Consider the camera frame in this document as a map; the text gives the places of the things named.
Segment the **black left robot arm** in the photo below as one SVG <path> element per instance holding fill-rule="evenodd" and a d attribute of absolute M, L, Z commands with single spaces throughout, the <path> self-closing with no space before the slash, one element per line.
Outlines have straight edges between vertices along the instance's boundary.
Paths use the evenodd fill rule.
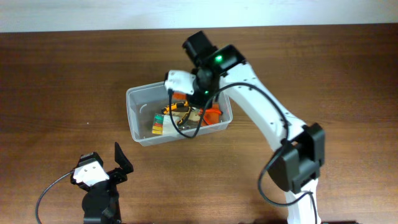
<path fill-rule="evenodd" d="M 100 155 L 91 152 L 80 157 L 72 172 L 71 184 L 86 191 L 81 203 L 84 224 L 122 222 L 117 185 L 127 181 L 134 168 L 118 143 L 114 144 L 114 160 L 119 166 L 106 172 Z"/>

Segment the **clear plastic storage container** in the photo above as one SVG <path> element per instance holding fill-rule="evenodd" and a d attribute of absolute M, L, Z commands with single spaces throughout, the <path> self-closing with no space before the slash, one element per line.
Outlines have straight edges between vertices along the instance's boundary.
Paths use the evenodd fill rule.
<path fill-rule="evenodd" d="M 184 138 L 174 128 L 171 128 L 170 134 L 158 135 L 152 133 L 155 115 L 159 114 L 168 103 L 169 96 L 163 82 L 137 86 L 127 90 L 127 117 L 133 140 L 142 146 L 152 146 Z M 221 93 L 218 105 L 223 112 L 219 123 L 201 127 L 198 135 L 224 130 L 232 122 L 233 111 L 228 96 Z"/>

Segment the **orange black needle nose pliers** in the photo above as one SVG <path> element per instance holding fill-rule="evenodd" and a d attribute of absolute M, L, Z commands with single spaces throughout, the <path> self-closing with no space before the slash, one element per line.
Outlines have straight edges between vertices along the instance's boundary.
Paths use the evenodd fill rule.
<path fill-rule="evenodd" d="M 165 106 L 161 109 L 162 114 L 169 114 L 172 112 L 173 116 L 178 116 L 177 126 L 182 126 L 185 124 L 192 112 L 192 107 L 189 106 L 188 101 L 181 101 L 177 103 L 172 103 L 171 105 Z"/>

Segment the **orange perforated plastic strip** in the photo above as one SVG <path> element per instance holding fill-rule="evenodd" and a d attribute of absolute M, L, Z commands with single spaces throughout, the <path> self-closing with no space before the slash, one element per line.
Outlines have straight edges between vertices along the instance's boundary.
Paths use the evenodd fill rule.
<path fill-rule="evenodd" d="M 186 96 L 186 94 L 183 94 L 183 93 L 174 92 L 172 95 L 172 98 L 176 99 L 176 100 L 186 100 L 187 96 Z"/>

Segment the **red handled cutting pliers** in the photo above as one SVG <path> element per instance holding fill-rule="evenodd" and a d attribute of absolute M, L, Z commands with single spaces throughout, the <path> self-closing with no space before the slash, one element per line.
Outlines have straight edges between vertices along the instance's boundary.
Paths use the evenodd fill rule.
<path fill-rule="evenodd" d="M 203 121 L 201 126 L 208 126 L 219 123 L 220 116 L 223 115 L 223 112 L 219 108 L 210 108 L 205 111 L 205 115 L 203 117 Z"/>

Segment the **orange scraper with wooden handle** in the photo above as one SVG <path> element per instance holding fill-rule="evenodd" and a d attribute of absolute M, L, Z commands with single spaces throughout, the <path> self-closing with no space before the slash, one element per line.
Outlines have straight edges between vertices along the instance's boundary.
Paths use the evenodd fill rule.
<path fill-rule="evenodd" d="M 199 122 L 200 116 L 202 115 L 203 110 L 194 109 L 191 111 L 190 116 L 188 117 L 189 121 Z M 210 108 L 205 111 L 205 115 L 203 117 L 203 121 L 201 122 L 201 126 L 208 126 L 212 124 L 219 123 L 220 117 L 223 115 L 223 112 L 217 108 Z"/>

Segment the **clear pack of coloured clips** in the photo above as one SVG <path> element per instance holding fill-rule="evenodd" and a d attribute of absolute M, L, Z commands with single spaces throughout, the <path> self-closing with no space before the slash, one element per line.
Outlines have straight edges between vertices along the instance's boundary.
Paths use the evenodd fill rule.
<path fill-rule="evenodd" d="M 177 125 L 180 118 L 178 116 L 173 117 L 174 124 Z M 177 133 L 172 120 L 168 114 L 155 114 L 152 125 L 152 134 L 155 135 L 168 135 Z"/>

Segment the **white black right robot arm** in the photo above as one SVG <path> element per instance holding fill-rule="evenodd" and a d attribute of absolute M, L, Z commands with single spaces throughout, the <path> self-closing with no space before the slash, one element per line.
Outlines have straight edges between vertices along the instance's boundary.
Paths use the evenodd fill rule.
<path fill-rule="evenodd" d="M 195 68 L 191 105 L 208 111 L 224 93 L 249 116 L 274 154 L 261 170 L 257 187 L 263 199 L 288 209 L 288 223 L 320 223 L 316 189 L 325 163 L 325 131 L 307 125 L 261 83 L 233 45 L 218 49 L 199 31 L 182 45 Z"/>

